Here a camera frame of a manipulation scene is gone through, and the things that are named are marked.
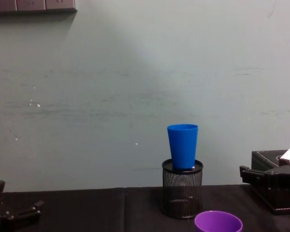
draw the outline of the wall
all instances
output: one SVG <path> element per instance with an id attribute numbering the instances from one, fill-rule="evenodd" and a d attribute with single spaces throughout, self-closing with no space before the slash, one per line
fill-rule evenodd
<path id="1" fill-rule="evenodd" d="M 7 190 L 159 186 L 166 127 L 200 126 L 203 183 L 290 147 L 290 0 L 79 0 L 0 16 Z"/>

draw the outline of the blue plastic cup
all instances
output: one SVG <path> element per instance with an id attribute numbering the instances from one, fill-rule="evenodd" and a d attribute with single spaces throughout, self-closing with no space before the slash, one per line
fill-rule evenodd
<path id="1" fill-rule="evenodd" d="M 194 166 L 199 127 L 193 124 L 168 126 L 173 167 L 190 169 Z"/>

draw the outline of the table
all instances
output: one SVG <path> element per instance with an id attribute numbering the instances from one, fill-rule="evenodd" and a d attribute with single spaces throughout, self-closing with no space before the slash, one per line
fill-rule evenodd
<path id="1" fill-rule="evenodd" d="M 204 210 L 238 216 L 245 232 L 290 232 L 290 215 L 274 216 L 249 185 L 202 186 Z M 39 225 L 19 232 L 194 232 L 192 219 L 160 211 L 161 188 L 110 188 L 5 193 L 15 207 L 45 201 Z"/>

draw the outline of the tissue box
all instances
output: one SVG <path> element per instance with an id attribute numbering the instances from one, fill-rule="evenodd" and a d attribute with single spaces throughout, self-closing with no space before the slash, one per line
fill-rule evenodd
<path id="1" fill-rule="evenodd" d="M 279 166 L 279 158 L 287 150 L 253 151 L 251 154 L 251 169 L 267 171 Z"/>

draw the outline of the purple cup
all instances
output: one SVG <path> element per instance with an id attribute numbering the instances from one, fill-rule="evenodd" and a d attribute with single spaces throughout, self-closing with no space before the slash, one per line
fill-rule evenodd
<path id="1" fill-rule="evenodd" d="M 223 211 L 205 211 L 199 213 L 194 224 L 196 232 L 242 232 L 242 221 Z"/>

